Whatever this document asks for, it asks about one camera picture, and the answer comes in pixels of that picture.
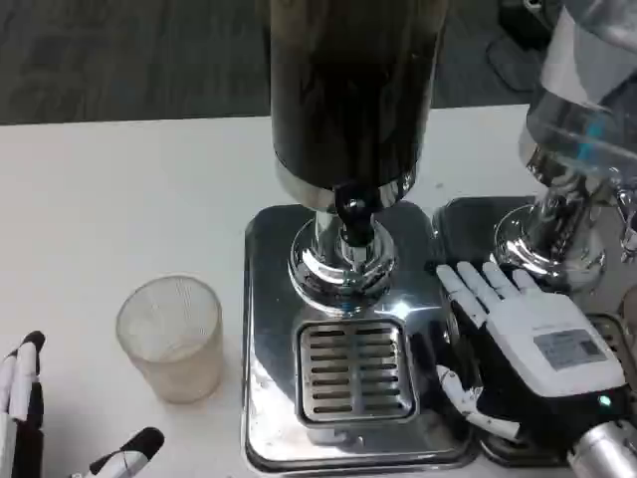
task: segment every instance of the clear cup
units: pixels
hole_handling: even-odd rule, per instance
[[[191,403],[219,384],[221,305],[204,283],[169,276],[144,284],[121,306],[115,329],[130,361],[165,401]]]

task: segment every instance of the robotic arm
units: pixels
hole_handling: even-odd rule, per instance
[[[466,388],[438,364],[450,401],[474,425],[568,459],[578,477],[637,477],[637,430],[613,351],[566,296],[493,263],[437,269],[483,381]]]

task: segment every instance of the robotic hand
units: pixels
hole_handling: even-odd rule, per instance
[[[0,362],[0,478],[42,476],[44,401],[40,373],[41,332],[29,334],[22,345]],[[163,445],[163,435],[144,428],[118,451],[94,462],[86,474],[72,478],[131,478]]]
[[[465,418],[511,441],[527,438],[567,457],[579,477],[637,476],[637,432],[622,366],[581,311],[543,292],[526,271],[514,281],[493,263],[436,270],[481,386],[436,369]]]

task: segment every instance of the white robotic hand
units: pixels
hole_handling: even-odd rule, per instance
[[[0,362],[0,478],[40,478],[44,451],[44,400],[39,380],[41,332]],[[73,478],[131,478],[161,448],[163,435],[144,428],[122,448],[94,462]]]
[[[464,389],[437,365],[445,394],[475,425],[529,437],[565,454],[588,430],[629,413],[621,364],[569,298],[543,292],[526,271],[493,263],[437,274],[476,353],[483,385]]]

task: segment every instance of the drip tray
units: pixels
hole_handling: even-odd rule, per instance
[[[404,420],[417,410],[404,334],[393,321],[305,325],[297,349],[307,426]]]

